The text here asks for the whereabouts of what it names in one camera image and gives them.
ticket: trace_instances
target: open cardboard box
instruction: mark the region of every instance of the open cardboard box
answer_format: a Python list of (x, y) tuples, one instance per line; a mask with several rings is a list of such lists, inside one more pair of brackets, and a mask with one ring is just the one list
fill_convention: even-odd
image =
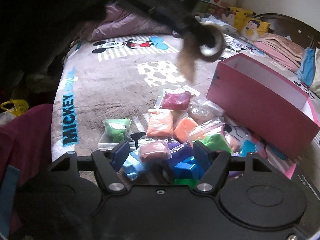
[(242, 53), (218, 62), (207, 98), (292, 159), (319, 131), (308, 94)]

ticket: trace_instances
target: yellow plastic bag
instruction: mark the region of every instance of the yellow plastic bag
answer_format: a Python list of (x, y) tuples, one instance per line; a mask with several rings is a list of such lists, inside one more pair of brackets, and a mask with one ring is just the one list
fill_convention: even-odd
[[(5, 108), (4, 106), (7, 104), (13, 104), (14, 109), (11, 110), (11, 109)], [(2, 103), (0, 105), (0, 108), (14, 114), (15, 116), (19, 116), (28, 110), (29, 105), (28, 105), (27, 101), (23, 100), (23, 99), (10, 99), (10, 101), (6, 101), (6, 102)]]

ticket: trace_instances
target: yellow plush toy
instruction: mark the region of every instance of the yellow plush toy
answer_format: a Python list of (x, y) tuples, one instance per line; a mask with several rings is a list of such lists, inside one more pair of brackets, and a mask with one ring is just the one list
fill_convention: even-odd
[(230, 7), (230, 11), (235, 16), (233, 27), (235, 27), (239, 32), (246, 24), (246, 18), (248, 16), (256, 15), (256, 13), (254, 13), (253, 11), (244, 10), (240, 7)]

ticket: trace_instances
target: black circular disc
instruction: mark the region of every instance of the black circular disc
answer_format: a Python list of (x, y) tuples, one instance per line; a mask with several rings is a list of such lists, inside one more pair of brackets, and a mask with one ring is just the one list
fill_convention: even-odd
[(278, 228), (299, 220), (306, 207), (304, 192), (272, 173), (244, 174), (227, 183), (220, 203), (237, 220), (259, 228)]
[(102, 194), (87, 179), (50, 176), (31, 179), (15, 196), (19, 216), (39, 227), (69, 228), (88, 220)]

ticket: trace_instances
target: dark wooden bed frame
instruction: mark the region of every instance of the dark wooden bed frame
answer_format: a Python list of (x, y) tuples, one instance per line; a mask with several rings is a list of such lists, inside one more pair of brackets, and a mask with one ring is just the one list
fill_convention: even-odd
[(305, 48), (320, 48), (320, 32), (308, 24), (290, 16), (264, 13), (254, 16), (264, 22), (271, 23), (269, 33), (290, 36), (292, 41)]

